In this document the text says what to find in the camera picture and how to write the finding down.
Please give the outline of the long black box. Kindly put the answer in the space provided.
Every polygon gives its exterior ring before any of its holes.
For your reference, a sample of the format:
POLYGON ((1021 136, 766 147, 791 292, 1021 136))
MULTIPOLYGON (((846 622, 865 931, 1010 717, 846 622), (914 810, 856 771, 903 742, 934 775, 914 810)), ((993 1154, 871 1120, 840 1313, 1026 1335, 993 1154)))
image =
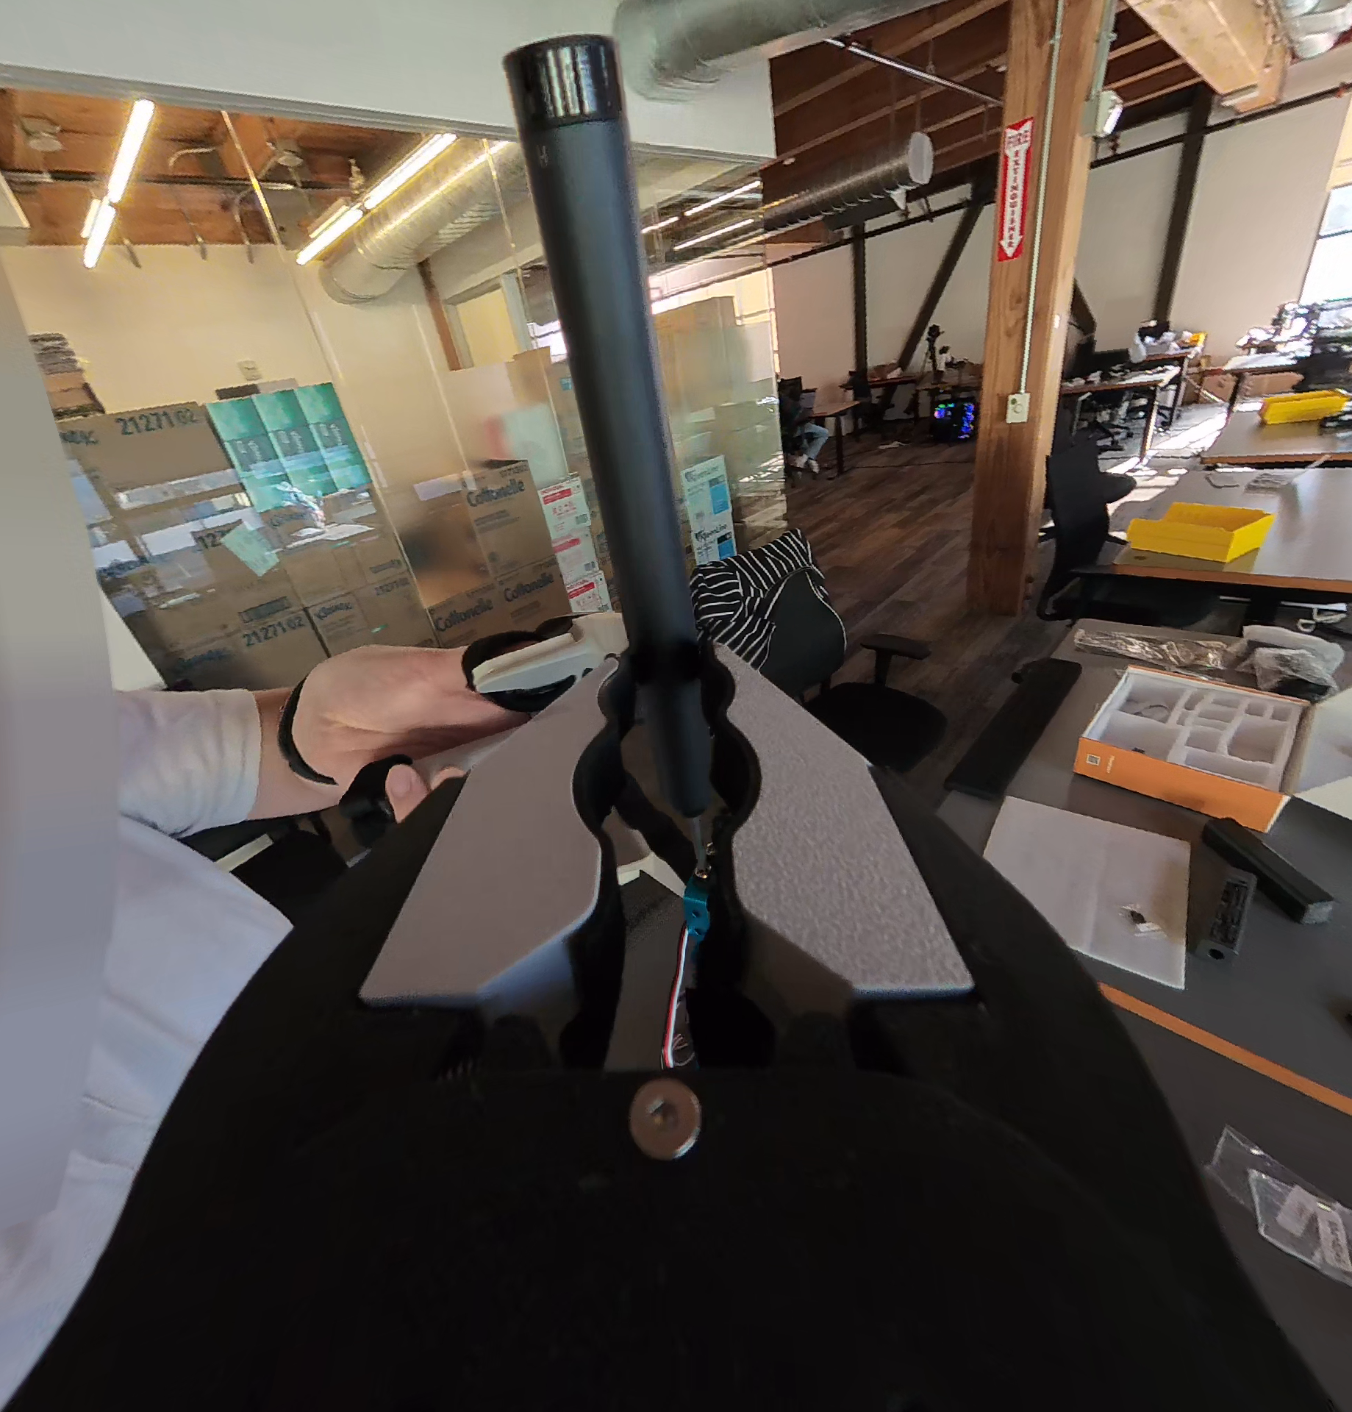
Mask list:
POLYGON ((1201 842, 1232 868, 1251 873, 1259 892, 1298 925, 1330 922, 1335 898, 1275 851, 1262 837, 1234 819, 1212 819, 1201 842))

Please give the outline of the dark grey bit holder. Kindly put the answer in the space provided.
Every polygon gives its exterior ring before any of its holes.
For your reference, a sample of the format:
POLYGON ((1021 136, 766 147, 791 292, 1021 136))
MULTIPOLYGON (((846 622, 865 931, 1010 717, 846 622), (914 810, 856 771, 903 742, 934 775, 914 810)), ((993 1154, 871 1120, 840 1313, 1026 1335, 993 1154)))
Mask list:
POLYGON ((1234 961, 1245 941, 1257 890, 1254 873, 1198 860, 1191 867, 1185 944, 1205 960, 1234 961))

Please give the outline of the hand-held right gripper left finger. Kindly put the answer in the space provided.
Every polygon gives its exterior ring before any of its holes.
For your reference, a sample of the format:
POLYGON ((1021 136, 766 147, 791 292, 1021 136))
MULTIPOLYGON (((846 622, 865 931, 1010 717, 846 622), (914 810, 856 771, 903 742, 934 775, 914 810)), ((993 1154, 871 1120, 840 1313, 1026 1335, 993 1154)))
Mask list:
POLYGON ((604 824, 632 706, 607 657, 457 783, 362 1004, 518 1016, 563 1064, 607 1062, 627 941, 604 824))

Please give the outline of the stack of cardboard boxes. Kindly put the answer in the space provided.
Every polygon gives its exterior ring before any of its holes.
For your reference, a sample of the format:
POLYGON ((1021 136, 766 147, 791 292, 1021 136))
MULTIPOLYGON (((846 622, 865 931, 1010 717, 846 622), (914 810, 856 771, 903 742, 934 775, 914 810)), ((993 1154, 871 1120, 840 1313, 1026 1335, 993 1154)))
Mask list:
POLYGON ((107 607, 173 689, 293 684, 353 648, 466 646, 621 611, 592 477, 559 419, 545 348, 465 366, 422 279, 399 301, 306 298, 373 509, 257 511, 210 402, 98 408, 60 425, 107 607))

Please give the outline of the black office chair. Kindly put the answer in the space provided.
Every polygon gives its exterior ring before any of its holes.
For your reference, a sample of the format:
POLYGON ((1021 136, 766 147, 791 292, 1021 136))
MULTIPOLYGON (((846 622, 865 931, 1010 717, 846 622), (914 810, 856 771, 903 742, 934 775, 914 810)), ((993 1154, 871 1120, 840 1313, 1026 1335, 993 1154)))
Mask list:
POLYGON ((772 621, 761 673, 875 767, 908 772, 945 738, 949 720, 890 686, 897 662, 923 662, 925 641, 875 632, 851 643, 816 566, 788 574, 767 599, 772 621))
POLYGON ((1103 470, 1097 441, 1089 435, 1056 444, 1045 470, 1054 558, 1038 594, 1037 616, 1065 621, 1072 616, 1068 604, 1081 600, 1111 539, 1111 507, 1141 485, 1131 473, 1103 470))

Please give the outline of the labelled clear screw bag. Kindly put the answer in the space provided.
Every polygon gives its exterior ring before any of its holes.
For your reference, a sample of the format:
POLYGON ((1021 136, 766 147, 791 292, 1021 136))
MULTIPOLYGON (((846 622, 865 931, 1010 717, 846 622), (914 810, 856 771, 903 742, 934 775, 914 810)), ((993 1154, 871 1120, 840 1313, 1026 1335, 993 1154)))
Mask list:
POLYGON ((1352 1289, 1352 1209, 1226 1125, 1207 1174, 1248 1209, 1261 1237, 1352 1289))

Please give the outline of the stack of teal boxes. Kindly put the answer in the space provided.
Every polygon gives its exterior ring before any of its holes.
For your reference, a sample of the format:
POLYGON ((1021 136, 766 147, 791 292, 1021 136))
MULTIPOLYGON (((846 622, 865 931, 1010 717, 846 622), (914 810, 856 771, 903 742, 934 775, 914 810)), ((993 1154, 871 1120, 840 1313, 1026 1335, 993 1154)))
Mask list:
POLYGON ((206 411, 254 509, 372 512, 367 459, 332 381, 225 397, 206 411))

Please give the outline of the dark grey desk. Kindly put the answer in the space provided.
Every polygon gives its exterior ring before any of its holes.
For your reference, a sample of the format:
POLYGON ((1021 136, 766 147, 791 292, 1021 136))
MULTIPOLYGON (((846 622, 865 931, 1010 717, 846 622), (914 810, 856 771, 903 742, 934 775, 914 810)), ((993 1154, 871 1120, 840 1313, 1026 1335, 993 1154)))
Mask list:
MULTIPOLYGON (((1352 1209, 1352 1116, 1232 1059, 1119 1012, 1152 1068, 1198 1165, 1226 1127, 1256 1143, 1314 1190, 1352 1209)), ((1352 1410, 1352 1289, 1306 1267, 1257 1231, 1250 1209, 1213 1177, 1204 1183, 1256 1292, 1339 1409, 1352 1410)))
MULTIPOLYGON (((1073 771, 1078 738, 1125 662, 1079 651, 1065 640, 1057 659, 1081 674, 1008 785, 1010 797, 1097 818, 1163 838, 1179 838, 1202 860, 1205 818, 1179 805, 1094 782, 1073 771)), ((1190 952, 1185 985, 1172 988, 1105 960, 1076 953, 1119 1009, 1243 1061, 1268 1078, 1352 1111, 1352 821, 1305 804, 1286 804, 1270 846, 1335 898, 1330 920, 1291 922, 1267 898, 1250 908, 1240 953, 1212 960, 1190 952)))

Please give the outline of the wooden pillar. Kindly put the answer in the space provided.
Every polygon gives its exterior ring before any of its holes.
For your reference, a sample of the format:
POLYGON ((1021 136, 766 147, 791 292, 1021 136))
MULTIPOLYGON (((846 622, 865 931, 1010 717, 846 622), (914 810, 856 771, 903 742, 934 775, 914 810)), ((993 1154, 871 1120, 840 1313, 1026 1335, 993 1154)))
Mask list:
POLYGON ((1035 139, 1026 241, 1010 263, 994 258, 1001 143, 997 154, 968 561, 968 607, 988 613, 1020 615, 1029 597, 1112 16, 1101 2, 1008 8, 1002 129, 1034 115, 1035 139), (1004 422, 1015 391, 1032 396, 1024 425, 1004 422))

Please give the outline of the orange kit box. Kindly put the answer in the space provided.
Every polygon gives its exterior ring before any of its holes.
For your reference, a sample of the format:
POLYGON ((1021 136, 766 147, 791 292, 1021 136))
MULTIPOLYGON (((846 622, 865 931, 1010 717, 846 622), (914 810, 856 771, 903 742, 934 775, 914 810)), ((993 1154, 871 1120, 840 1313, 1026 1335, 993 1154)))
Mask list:
POLYGON ((1352 686, 1320 703, 1128 667, 1073 769, 1257 834, 1292 801, 1352 821, 1352 686))

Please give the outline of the striped cloth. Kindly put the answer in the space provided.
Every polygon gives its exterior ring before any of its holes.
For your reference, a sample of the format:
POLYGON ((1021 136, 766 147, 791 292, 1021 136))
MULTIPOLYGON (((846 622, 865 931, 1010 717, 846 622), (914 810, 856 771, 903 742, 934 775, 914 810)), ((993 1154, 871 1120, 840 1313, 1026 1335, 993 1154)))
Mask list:
POLYGON ((690 591, 701 638, 725 645, 753 668, 764 668, 772 651, 777 599, 796 577, 807 578, 813 597, 832 608, 826 575, 799 528, 753 550, 700 564, 690 591))

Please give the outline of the ceiling strip lamp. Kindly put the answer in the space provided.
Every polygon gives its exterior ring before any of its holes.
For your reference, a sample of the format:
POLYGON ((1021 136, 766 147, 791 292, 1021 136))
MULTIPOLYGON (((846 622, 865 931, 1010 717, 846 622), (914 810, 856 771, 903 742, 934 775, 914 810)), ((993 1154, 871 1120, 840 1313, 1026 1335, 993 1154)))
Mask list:
POLYGON ((422 170, 433 165, 457 140, 459 134, 455 132, 427 136, 386 167, 380 177, 367 180, 361 191, 347 202, 336 203, 325 216, 307 227, 303 244, 293 257, 295 263, 306 266, 337 244, 369 213, 410 184, 422 170))
POLYGON ((109 243, 120 203, 134 178, 137 161, 151 132, 156 104, 153 99, 134 99, 115 148, 106 184, 90 200, 82 227, 82 263, 87 269, 99 265, 109 243))

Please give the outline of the red and white sign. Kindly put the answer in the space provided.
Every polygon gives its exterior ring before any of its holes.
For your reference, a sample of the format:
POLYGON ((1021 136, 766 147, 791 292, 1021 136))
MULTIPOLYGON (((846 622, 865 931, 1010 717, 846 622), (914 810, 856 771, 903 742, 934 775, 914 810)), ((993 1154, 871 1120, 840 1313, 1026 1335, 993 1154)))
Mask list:
POLYGON ((994 252, 997 263, 1015 262, 1023 252, 1034 177, 1034 139, 1034 115, 1002 129, 994 252))

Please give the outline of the silver ventilation duct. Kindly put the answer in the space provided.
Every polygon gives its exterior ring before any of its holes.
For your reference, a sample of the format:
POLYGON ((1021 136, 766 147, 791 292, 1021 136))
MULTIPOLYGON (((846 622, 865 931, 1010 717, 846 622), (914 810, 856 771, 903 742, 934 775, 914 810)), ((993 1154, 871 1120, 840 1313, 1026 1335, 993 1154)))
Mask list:
POLYGON ((1352 32, 1352 2, 1256 2, 1292 61, 1313 61, 1352 32))
POLYGON ((771 44, 834 38, 927 8, 927 2, 622 2, 613 38, 626 85, 646 99, 674 101, 771 44))
POLYGON ((914 131, 903 143, 832 169, 782 199, 766 200, 758 211, 758 230, 772 238, 928 186, 933 175, 934 142, 930 132, 914 131))
POLYGON ((463 139, 325 252, 318 282, 334 303, 366 306, 438 258, 438 292, 454 295, 540 254, 522 147, 463 139))

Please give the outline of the black electric screwdriver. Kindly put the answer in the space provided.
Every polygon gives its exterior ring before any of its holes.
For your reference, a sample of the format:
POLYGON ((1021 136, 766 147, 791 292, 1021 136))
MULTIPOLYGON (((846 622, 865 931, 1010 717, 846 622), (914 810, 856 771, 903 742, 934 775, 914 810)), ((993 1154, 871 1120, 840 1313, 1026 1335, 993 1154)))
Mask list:
POLYGON ((605 33, 537 39, 511 50, 504 71, 649 750, 667 804, 692 826, 692 870, 709 876, 704 657, 674 498, 616 44, 605 33))

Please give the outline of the black wrist rest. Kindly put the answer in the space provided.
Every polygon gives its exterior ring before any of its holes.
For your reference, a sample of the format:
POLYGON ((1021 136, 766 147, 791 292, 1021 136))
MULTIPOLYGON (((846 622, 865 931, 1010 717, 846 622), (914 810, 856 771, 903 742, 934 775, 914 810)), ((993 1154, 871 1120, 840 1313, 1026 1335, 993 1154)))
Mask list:
POLYGON ((944 790, 979 801, 1002 801, 1059 708, 1073 693, 1083 665, 1043 659, 1023 665, 1002 706, 949 771, 944 790))

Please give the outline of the person's left hand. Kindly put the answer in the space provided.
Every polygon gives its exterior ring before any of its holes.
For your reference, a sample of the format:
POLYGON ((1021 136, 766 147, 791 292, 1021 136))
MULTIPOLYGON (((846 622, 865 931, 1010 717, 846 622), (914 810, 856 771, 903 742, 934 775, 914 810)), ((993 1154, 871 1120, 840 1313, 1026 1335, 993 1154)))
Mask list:
MULTIPOLYGON (((318 807, 309 813, 340 802, 358 772, 384 756, 419 763, 528 720, 468 687, 459 649, 361 646, 317 665, 298 693, 274 690, 287 693, 277 745, 288 772, 312 786, 318 807)), ((440 783, 392 769, 386 796, 396 821, 440 783)))

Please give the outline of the white paper sheet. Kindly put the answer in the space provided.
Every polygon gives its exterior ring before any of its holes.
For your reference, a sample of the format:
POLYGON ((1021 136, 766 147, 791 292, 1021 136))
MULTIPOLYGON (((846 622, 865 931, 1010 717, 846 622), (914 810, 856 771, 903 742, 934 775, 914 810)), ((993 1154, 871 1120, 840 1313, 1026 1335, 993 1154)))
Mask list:
POLYGON ((985 859, 1081 957, 1185 987, 1191 846, 1142 829, 1024 799, 1005 799, 985 859), (1152 916, 1164 935, 1135 935, 1122 906, 1152 916))

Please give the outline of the clear bag of metal parts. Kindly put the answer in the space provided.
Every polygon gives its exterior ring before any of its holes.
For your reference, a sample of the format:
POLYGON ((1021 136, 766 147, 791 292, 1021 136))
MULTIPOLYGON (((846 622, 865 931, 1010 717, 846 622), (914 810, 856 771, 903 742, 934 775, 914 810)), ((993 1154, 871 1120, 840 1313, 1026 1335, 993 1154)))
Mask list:
POLYGON ((1090 656, 1205 679, 1223 678, 1242 662, 1240 648, 1229 641, 1198 637, 1160 638, 1135 626, 1120 624, 1079 626, 1073 630, 1072 645, 1090 656))

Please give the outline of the clear bag of dark parts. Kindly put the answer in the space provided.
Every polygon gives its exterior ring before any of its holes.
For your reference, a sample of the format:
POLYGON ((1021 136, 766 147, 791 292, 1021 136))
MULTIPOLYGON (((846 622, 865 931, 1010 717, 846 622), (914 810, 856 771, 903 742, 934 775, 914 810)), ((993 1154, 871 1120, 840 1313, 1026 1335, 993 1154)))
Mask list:
POLYGON ((1327 638, 1253 624, 1243 629, 1237 668, 1253 673, 1262 692, 1317 703, 1338 693, 1344 657, 1327 638))

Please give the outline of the blue toy robot arm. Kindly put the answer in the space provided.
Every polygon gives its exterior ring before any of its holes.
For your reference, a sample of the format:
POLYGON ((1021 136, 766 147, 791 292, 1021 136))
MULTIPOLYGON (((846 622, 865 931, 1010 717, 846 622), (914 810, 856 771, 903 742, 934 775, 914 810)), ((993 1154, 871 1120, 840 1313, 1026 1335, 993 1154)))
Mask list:
POLYGON ((736 996, 736 941, 728 906, 720 900, 715 862, 700 853, 681 892, 662 1012, 660 1068, 687 1075, 700 1068, 706 1050, 720 1051, 736 996))

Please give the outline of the person's left forearm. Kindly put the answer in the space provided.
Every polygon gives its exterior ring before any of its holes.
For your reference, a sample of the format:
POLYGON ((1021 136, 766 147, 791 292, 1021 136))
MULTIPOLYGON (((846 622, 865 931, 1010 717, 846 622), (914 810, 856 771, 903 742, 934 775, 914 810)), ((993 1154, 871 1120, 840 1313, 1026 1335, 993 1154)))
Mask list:
POLYGON ((186 838, 241 821, 318 807, 277 745, 287 693, 269 690, 115 692, 118 815, 186 838))

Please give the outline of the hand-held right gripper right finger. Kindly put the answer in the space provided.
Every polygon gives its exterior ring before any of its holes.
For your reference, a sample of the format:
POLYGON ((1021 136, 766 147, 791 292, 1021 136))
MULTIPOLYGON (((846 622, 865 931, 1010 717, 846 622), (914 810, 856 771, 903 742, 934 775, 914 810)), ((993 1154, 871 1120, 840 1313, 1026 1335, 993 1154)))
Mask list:
POLYGON ((687 1064, 904 1065, 895 1021, 974 980, 890 780, 731 648, 703 649, 714 816, 687 1064))

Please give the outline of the grey office desk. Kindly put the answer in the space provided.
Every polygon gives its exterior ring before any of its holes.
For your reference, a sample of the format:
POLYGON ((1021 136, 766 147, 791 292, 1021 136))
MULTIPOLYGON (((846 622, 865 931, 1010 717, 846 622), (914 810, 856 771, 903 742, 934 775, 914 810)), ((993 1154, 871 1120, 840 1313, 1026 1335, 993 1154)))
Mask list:
POLYGON ((1320 422, 1267 425, 1256 411, 1234 411, 1198 460, 1213 468, 1352 465, 1352 430, 1325 430, 1320 422))
POLYGON ((1109 574, 1209 585, 1245 597, 1286 602, 1352 600, 1352 466, 1320 465, 1278 490, 1251 493, 1248 473, 1193 470, 1131 514, 1161 520, 1179 504, 1248 509, 1275 517, 1264 542, 1228 563, 1108 545, 1098 566, 1109 574))

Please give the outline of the large window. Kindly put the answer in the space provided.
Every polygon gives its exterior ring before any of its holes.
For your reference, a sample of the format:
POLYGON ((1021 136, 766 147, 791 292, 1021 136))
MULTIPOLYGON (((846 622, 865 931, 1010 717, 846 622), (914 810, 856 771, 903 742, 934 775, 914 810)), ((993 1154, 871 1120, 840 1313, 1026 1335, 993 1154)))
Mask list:
POLYGON ((1302 304, 1352 298, 1352 183, 1330 191, 1303 284, 1302 304))

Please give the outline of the person's white shirt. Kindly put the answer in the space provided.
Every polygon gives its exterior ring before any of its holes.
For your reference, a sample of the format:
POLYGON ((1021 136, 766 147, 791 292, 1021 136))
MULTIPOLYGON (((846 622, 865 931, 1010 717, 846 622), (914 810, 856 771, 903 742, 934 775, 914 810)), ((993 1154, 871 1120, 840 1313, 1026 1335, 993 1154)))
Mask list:
POLYGON ((200 1050, 287 919, 213 860, 120 818, 104 991, 57 1206, 0 1232, 0 1409, 101 1259, 200 1050))

